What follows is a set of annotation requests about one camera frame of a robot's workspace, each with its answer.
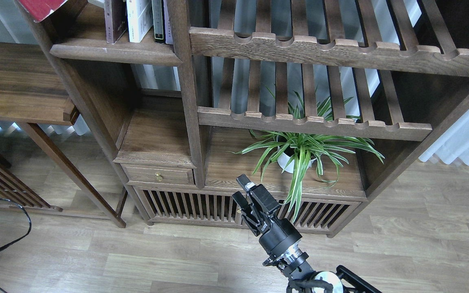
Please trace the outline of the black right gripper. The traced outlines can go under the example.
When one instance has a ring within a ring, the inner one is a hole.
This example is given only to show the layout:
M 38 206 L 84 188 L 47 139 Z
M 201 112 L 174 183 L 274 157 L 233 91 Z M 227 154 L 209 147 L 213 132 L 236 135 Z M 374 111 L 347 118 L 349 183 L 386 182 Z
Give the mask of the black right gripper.
M 287 219 L 280 219 L 277 211 L 281 205 L 263 185 L 255 185 L 246 174 L 236 178 L 246 195 L 237 191 L 233 200 L 241 209 L 241 217 L 268 254 L 263 266 L 286 267 L 302 254 L 298 248 L 301 234 Z

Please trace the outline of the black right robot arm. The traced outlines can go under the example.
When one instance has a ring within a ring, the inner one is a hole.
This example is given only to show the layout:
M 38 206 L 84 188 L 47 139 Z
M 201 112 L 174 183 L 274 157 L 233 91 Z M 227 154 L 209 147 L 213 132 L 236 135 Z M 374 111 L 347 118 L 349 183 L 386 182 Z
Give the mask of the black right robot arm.
M 237 182 L 245 190 L 233 194 L 246 226 L 259 238 L 268 259 L 264 266 L 277 267 L 288 278 L 286 291 L 300 293 L 377 293 L 379 290 L 339 265 L 335 272 L 315 271 L 307 262 L 308 254 L 298 247 L 301 234 L 288 219 L 280 219 L 280 204 L 263 185 L 255 185 L 242 174 Z

